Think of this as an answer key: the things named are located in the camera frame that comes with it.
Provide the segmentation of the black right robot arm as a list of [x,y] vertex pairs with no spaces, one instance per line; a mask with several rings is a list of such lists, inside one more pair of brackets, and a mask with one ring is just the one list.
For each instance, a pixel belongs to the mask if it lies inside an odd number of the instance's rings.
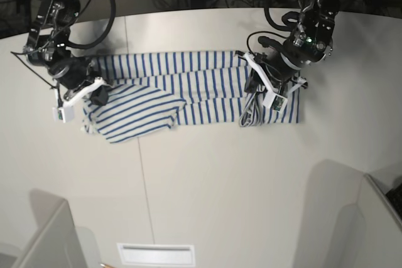
[[73,56],[72,50],[89,50],[109,34],[116,17],[116,0],[109,0],[110,17],[103,33],[93,42],[70,41],[71,26],[85,11],[80,0],[42,0],[22,54],[34,66],[45,67],[54,81],[58,108],[88,96],[95,105],[106,105],[108,82],[87,56]]

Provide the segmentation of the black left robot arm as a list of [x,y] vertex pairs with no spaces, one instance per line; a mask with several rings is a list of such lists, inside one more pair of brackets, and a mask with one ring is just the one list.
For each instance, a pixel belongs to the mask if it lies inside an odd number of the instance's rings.
[[335,17],[340,11],[340,0],[298,0],[300,10],[289,11],[277,24],[271,16],[273,0],[264,0],[264,15],[268,24],[288,33],[283,42],[272,39],[268,31],[260,31],[259,43],[272,48],[269,57],[256,54],[254,60],[262,65],[275,91],[285,94],[286,84],[295,83],[296,75],[309,63],[317,63],[333,50]]

